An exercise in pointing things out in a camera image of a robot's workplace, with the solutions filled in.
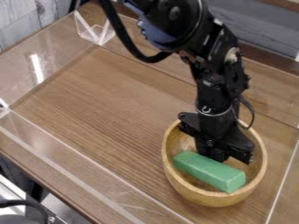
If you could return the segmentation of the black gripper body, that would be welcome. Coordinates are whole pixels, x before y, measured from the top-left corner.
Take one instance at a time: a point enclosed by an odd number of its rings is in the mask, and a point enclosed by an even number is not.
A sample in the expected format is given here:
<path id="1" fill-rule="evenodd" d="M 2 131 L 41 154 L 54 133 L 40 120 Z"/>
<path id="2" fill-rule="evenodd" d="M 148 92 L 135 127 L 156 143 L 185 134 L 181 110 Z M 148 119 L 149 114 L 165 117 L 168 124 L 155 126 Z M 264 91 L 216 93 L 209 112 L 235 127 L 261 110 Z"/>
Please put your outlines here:
<path id="1" fill-rule="evenodd" d="M 224 162 L 229 157 L 248 165 L 255 144 L 241 132 L 233 107 L 221 114 L 181 112 L 179 129 L 195 140 L 196 151 L 207 158 Z"/>

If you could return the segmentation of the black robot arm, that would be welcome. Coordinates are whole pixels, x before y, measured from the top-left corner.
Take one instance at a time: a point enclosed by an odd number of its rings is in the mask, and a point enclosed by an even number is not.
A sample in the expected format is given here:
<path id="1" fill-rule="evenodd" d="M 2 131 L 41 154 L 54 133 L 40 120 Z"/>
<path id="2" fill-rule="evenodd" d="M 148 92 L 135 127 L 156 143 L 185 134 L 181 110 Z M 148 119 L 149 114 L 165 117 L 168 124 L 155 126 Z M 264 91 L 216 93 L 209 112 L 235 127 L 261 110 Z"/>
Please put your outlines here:
<path id="1" fill-rule="evenodd" d="M 143 34 L 167 53 L 180 55 L 196 83 L 193 112 L 177 115 L 180 130 L 199 154 L 219 162 L 235 158 L 249 164 L 255 144 L 243 133 L 239 105 L 247 101 L 249 76 L 239 39 L 212 15 L 204 0 L 122 0 L 139 16 Z"/>

